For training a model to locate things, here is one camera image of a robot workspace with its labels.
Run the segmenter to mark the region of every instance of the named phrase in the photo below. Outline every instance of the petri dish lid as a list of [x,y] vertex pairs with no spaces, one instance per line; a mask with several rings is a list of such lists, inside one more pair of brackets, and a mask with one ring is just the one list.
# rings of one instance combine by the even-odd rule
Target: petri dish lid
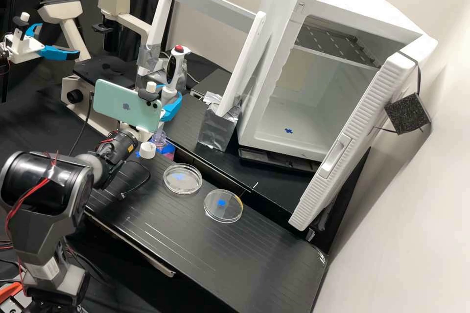
[[174,193],[191,194],[201,188],[202,176],[192,165],[174,164],[163,173],[163,181]]
[[230,224],[241,218],[243,203],[234,193],[216,189],[210,191],[204,199],[204,210],[210,218]]

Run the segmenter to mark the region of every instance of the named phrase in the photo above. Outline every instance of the black platform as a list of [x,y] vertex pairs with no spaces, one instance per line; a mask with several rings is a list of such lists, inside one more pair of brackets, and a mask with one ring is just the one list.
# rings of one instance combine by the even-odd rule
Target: black platform
[[180,111],[172,121],[164,125],[167,138],[245,190],[257,192],[292,213],[312,179],[312,174],[287,172],[241,160],[238,157],[236,133],[225,153],[197,143],[206,109],[204,102],[189,94],[183,96]]
[[73,72],[93,86],[98,79],[104,79],[132,88],[136,81],[137,65],[135,61],[125,62],[116,56],[103,55],[77,62]]
[[209,76],[204,78],[200,83],[191,88],[191,95],[197,98],[203,98],[208,91],[224,95],[225,88],[227,87],[232,74],[221,68],[216,69]]
[[[46,94],[0,105],[0,165],[16,150],[58,149],[66,154],[81,125],[58,99]],[[87,127],[75,152],[87,151],[101,137]],[[115,200],[114,187],[127,189],[142,177],[132,176],[128,164],[123,170],[127,176],[121,175],[126,184],[119,186],[122,180],[117,179],[111,193],[94,193],[87,211],[238,312],[310,312],[326,266],[315,247],[247,206],[234,224],[214,222],[202,206],[213,185],[204,182],[197,194],[176,196],[166,190],[161,177],[171,162],[157,156],[144,163],[152,171],[148,184],[124,201]]]

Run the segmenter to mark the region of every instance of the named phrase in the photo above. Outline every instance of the white cap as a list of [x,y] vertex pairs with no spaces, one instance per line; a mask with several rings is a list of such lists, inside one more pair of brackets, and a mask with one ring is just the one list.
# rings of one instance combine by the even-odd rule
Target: white cap
[[139,154],[144,159],[151,159],[155,156],[155,151],[157,150],[157,146],[152,142],[144,142],[141,144],[141,149],[139,150]]
[[157,84],[152,81],[147,82],[147,88],[145,89],[149,93],[155,93],[157,91]]
[[28,22],[29,21],[29,14],[27,12],[22,12],[21,16],[20,16],[20,19],[22,21]]

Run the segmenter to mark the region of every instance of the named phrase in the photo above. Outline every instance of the silver duct tape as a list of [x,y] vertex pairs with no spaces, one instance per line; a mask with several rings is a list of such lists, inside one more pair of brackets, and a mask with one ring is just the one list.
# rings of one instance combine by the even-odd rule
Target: silver duct tape
[[46,169],[46,171],[44,171],[43,177],[64,187],[70,174],[70,171],[63,170],[57,165],[51,165]]
[[241,112],[240,98],[235,98],[236,105],[233,106],[223,117],[215,113],[218,104],[212,103],[207,108],[204,119],[199,130],[197,141],[210,148],[224,152],[227,149],[230,138],[234,133],[238,116]]
[[139,56],[137,57],[137,65],[153,71],[157,65],[160,56],[160,44],[147,45],[142,44],[139,47]]
[[[137,88],[145,88],[147,87],[147,82],[155,82],[157,85],[162,85],[166,83],[166,63],[168,62],[168,59],[165,58],[160,58],[163,60],[163,67],[164,69],[161,69],[159,71],[152,72],[146,76],[140,76],[136,75],[136,87]],[[187,75],[188,75],[188,65],[186,62],[186,59],[183,61],[183,76],[178,80],[178,83],[176,84],[176,90],[180,92],[184,92],[186,90],[186,81],[187,81]]]

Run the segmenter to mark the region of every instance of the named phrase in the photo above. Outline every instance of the mint green iphone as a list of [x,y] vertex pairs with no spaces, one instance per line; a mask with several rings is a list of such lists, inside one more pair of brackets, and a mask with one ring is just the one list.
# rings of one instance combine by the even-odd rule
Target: mint green iphone
[[147,102],[135,90],[99,79],[94,87],[93,109],[103,115],[143,128],[149,132],[158,129],[162,103]]

